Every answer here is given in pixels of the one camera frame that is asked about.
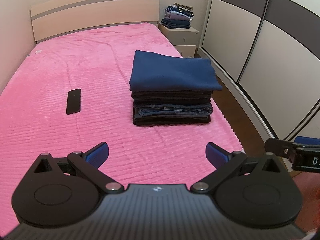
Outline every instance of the sliding wardrobe door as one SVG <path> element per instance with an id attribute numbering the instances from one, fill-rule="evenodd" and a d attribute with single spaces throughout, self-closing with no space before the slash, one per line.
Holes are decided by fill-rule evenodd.
<path id="1" fill-rule="evenodd" d="M 237 80 L 257 33 L 266 0 L 212 0 L 202 48 Z"/>
<path id="2" fill-rule="evenodd" d="M 240 79 L 279 139 L 320 98 L 320 0 L 269 0 L 257 43 Z"/>

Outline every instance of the blue folded garment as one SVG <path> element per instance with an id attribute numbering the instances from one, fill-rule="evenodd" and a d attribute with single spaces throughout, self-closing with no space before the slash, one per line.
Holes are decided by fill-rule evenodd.
<path id="1" fill-rule="evenodd" d="M 222 90 L 209 59 L 179 58 L 136 50 L 129 81 L 130 90 Z"/>

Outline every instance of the wardrobe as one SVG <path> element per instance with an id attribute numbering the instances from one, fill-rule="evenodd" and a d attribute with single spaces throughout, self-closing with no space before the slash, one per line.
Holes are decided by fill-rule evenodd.
<path id="1" fill-rule="evenodd" d="M 209 0 L 198 53 L 264 140 L 320 138 L 320 0 Z"/>

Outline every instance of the stack of folded clothes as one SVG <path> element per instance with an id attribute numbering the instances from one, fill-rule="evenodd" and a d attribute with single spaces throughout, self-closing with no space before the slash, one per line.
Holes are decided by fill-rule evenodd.
<path id="1" fill-rule="evenodd" d="M 140 50 L 129 84 L 135 125 L 210 122 L 212 91 L 222 90 L 209 59 Z"/>
<path id="2" fill-rule="evenodd" d="M 168 6 L 164 11 L 161 24 L 167 28 L 190 28 L 190 22 L 194 16 L 192 7 L 175 3 Z"/>

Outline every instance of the purple folded garment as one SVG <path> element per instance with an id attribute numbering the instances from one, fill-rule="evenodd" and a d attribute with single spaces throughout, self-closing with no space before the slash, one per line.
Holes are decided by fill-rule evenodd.
<path id="1" fill-rule="evenodd" d="M 180 21 L 190 22 L 190 19 L 188 17 L 179 15 L 179 14 L 165 14 L 164 17 L 169 18 L 170 20 L 180 20 Z"/>

